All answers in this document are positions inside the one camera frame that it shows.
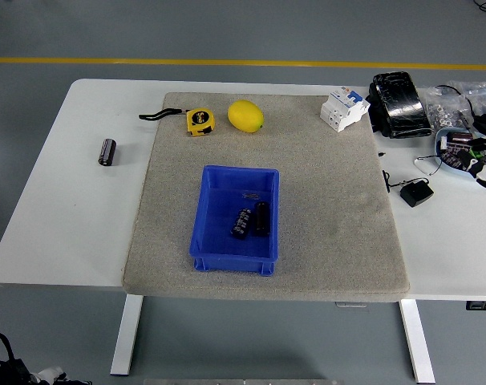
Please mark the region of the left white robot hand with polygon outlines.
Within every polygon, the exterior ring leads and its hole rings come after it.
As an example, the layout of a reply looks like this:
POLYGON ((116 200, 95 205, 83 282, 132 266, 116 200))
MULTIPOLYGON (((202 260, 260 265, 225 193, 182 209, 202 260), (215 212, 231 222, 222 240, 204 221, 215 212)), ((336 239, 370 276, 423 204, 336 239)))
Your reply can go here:
POLYGON ((70 379, 61 367, 48 367, 40 372, 31 372, 30 384, 92 385, 92 382, 87 380, 70 379))

